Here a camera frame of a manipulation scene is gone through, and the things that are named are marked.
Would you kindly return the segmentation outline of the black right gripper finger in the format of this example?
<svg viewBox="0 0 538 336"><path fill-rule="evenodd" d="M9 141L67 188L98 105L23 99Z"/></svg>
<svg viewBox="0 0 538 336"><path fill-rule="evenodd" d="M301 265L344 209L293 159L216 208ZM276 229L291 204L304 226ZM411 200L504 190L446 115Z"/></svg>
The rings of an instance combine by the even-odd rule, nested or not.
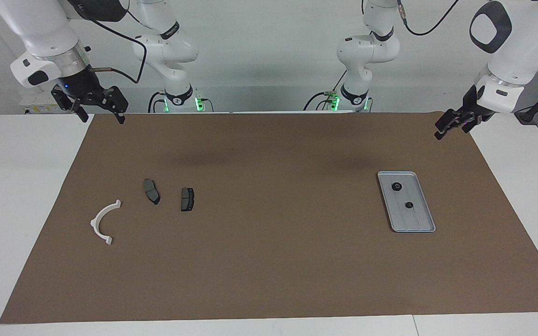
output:
<svg viewBox="0 0 538 336"><path fill-rule="evenodd" d="M81 100L75 100L72 103L72 106L70 108L70 112L74 113L83 123L87 123L88 121L88 113L86 113L85 109L82 107Z"/></svg>
<svg viewBox="0 0 538 336"><path fill-rule="evenodd" d="M107 90L107 102L118 123L124 124L126 119L124 113L127 111L128 101L117 86L111 86Z"/></svg>

